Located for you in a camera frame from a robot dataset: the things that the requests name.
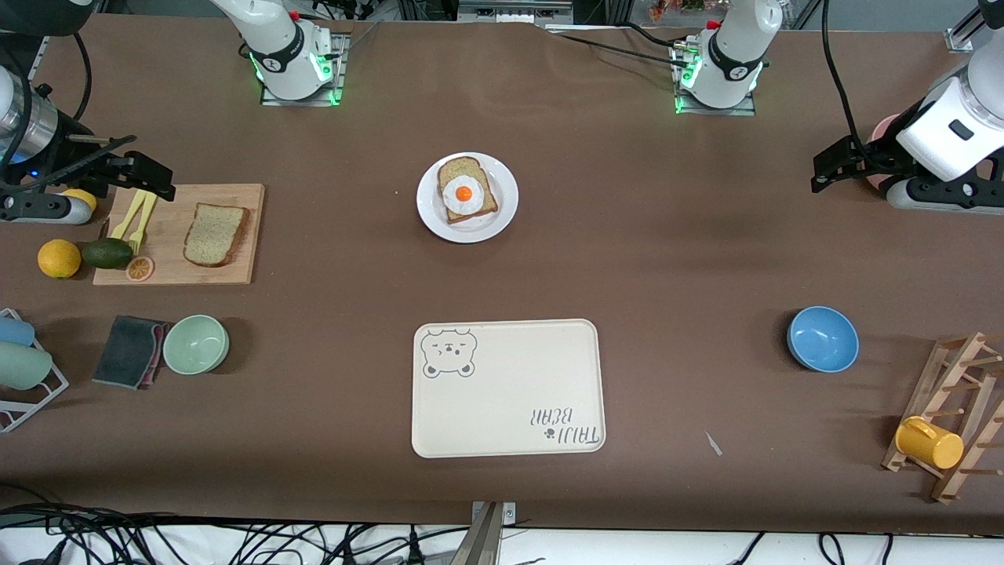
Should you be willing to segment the plain brown bread slice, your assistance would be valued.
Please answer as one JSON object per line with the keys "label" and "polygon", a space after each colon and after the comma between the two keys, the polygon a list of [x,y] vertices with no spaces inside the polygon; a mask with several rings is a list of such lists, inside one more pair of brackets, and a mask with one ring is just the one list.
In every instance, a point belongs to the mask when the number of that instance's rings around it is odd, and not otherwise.
{"label": "plain brown bread slice", "polygon": [[244,237],[251,210],[199,202],[187,230],[183,257],[197,267],[230,264]]}

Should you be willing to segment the white round plate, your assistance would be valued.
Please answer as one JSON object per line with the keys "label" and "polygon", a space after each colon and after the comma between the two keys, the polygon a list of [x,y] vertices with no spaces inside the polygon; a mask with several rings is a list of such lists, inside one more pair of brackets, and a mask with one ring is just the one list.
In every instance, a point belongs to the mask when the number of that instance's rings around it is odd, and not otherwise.
{"label": "white round plate", "polygon": [[[499,210],[469,221],[449,224],[446,208],[438,193],[437,172],[442,164],[462,156],[470,156],[480,161],[482,168],[487,172]],[[500,160],[479,151],[462,151],[441,158],[427,168],[417,186],[416,207],[420,219],[434,235],[452,243],[473,244],[499,235],[513,221],[518,203],[518,184],[513,173]]]}

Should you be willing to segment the pink bowl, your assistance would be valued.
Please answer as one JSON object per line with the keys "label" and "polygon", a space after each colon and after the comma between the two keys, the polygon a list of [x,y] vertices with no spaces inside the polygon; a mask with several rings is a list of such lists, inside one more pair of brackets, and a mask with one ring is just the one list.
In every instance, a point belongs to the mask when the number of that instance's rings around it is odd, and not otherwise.
{"label": "pink bowl", "polygon": [[[878,125],[875,126],[874,131],[872,131],[871,135],[868,137],[868,143],[878,140],[878,138],[885,136],[889,126],[892,125],[893,122],[896,121],[896,119],[899,117],[900,117],[899,114],[894,114],[894,115],[889,115],[889,117],[882,119],[882,121],[878,122]],[[867,180],[868,183],[871,184],[872,188],[874,188],[876,191],[881,191],[882,183],[886,182],[886,180],[888,180],[889,177],[890,177],[889,174],[874,174],[868,176]]]}

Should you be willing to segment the wooden cutting board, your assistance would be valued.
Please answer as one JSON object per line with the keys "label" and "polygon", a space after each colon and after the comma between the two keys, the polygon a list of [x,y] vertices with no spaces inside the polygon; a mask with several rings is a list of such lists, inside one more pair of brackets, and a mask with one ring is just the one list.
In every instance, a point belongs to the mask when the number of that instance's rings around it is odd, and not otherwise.
{"label": "wooden cutting board", "polygon": [[[173,202],[158,201],[151,211],[140,254],[154,261],[149,279],[129,280],[126,271],[96,271],[94,286],[248,285],[253,279],[265,187],[262,184],[179,184]],[[229,264],[197,267],[183,257],[185,237],[199,203],[248,209],[249,221]]]}

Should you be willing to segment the dark green avocado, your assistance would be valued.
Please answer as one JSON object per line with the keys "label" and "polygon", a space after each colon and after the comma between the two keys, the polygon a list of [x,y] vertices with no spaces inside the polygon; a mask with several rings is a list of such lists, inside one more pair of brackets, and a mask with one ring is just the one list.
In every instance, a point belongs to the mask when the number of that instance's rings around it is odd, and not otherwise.
{"label": "dark green avocado", "polygon": [[133,260],[132,247],[121,239],[97,239],[83,247],[82,260],[95,269],[121,269]]}

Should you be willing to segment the lemon lower left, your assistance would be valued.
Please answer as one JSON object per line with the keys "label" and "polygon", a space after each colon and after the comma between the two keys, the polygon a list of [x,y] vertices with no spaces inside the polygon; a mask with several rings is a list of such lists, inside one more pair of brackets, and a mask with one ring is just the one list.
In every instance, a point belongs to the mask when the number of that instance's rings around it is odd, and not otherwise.
{"label": "lemon lower left", "polygon": [[82,265],[79,248],[65,239],[47,241],[38,250],[37,267],[51,279],[71,279]]}

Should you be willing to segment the aluminium corner profile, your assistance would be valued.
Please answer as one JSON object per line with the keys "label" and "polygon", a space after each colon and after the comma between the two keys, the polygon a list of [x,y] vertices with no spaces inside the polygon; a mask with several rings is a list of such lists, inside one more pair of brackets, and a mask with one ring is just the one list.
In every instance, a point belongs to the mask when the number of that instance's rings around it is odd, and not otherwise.
{"label": "aluminium corner profile", "polygon": [[944,32],[944,43],[951,53],[971,53],[1001,29],[1004,29],[1004,0],[977,0],[976,8]]}

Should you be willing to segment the dark grey folded cloth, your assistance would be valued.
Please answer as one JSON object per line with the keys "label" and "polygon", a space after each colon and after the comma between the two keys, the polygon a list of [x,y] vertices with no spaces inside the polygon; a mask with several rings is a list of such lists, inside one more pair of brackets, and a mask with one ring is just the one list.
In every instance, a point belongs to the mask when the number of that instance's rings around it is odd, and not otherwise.
{"label": "dark grey folded cloth", "polygon": [[169,329],[169,323],[158,319],[118,315],[91,380],[130,390],[150,388],[160,368]]}

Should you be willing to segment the pale green cup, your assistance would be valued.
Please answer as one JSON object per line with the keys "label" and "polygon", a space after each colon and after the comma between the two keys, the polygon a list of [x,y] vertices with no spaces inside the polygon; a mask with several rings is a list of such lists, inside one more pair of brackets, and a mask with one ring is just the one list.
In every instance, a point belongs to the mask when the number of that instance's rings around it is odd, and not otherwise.
{"label": "pale green cup", "polygon": [[33,347],[0,342],[0,385],[17,391],[39,386],[53,368],[53,357]]}

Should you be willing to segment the wooden mug rack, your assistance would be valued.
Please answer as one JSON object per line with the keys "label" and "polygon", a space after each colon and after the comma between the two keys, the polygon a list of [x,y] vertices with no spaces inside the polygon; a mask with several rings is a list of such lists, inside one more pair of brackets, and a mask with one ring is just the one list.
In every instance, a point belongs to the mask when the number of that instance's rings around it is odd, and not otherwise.
{"label": "wooden mug rack", "polygon": [[976,332],[936,342],[899,422],[922,416],[957,433],[965,444],[961,461],[940,471],[900,453],[894,434],[882,459],[890,472],[916,468],[929,473],[929,497],[943,505],[960,498],[968,479],[1004,476],[1004,353],[994,350],[992,340]]}

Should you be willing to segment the yellow mug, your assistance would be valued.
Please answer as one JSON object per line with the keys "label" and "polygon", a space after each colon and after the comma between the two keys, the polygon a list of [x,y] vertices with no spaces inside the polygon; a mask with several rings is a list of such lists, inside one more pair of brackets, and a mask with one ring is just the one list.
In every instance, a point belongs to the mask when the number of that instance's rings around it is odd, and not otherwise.
{"label": "yellow mug", "polygon": [[913,457],[933,468],[953,468],[961,461],[965,444],[957,433],[911,416],[897,427],[894,446],[902,454]]}

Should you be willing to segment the bread slice under egg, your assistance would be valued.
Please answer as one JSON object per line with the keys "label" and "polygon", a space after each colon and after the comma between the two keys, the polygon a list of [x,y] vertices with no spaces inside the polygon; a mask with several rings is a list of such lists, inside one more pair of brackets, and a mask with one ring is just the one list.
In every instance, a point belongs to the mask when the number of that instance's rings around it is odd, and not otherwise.
{"label": "bread slice under egg", "polygon": [[461,221],[469,221],[469,219],[485,216],[489,213],[495,213],[499,210],[499,205],[494,196],[494,193],[490,187],[490,181],[487,176],[487,172],[482,168],[480,161],[470,156],[462,156],[454,158],[442,164],[437,172],[438,178],[438,196],[441,196],[441,190],[447,184],[449,180],[452,180],[459,175],[469,175],[476,177],[483,185],[486,193],[486,202],[479,212],[472,216],[456,216],[447,211],[447,222],[449,224],[460,223]]}

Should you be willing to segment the fried egg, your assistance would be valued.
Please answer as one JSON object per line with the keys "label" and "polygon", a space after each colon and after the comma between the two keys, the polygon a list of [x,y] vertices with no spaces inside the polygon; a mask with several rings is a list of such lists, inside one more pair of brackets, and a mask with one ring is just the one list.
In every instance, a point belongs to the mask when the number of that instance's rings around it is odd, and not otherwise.
{"label": "fried egg", "polygon": [[482,183],[469,175],[459,175],[449,180],[441,190],[441,196],[447,211],[456,216],[475,215],[486,202]]}

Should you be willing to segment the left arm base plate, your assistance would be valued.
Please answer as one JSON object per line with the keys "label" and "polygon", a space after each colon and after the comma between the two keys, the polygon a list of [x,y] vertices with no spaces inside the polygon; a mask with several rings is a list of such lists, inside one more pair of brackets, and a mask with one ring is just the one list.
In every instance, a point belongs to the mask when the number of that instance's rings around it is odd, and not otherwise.
{"label": "left arm base plate", "polygon": [[755,115],[753,90],[762,71],[761,62],[753,65],[752,71],[740,67],[742,78],[732,80],[728,72],[721,71],[712,60],[704,57],[698,35],[675,40],[673,46],[668,47],[668,54],[670,61],[677,64],[673,69],[673,82],[678,114]]}

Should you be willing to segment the metal table clamp bracket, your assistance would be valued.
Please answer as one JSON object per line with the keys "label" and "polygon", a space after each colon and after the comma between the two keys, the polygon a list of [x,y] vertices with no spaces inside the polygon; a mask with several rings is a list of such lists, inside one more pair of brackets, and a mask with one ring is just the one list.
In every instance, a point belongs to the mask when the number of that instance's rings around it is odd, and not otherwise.
{"label": "metal table clamp bracket", "polygon": [[449,565],[498,565],[502,530],[515,518],[513,501],[474,501],[472,525]]}

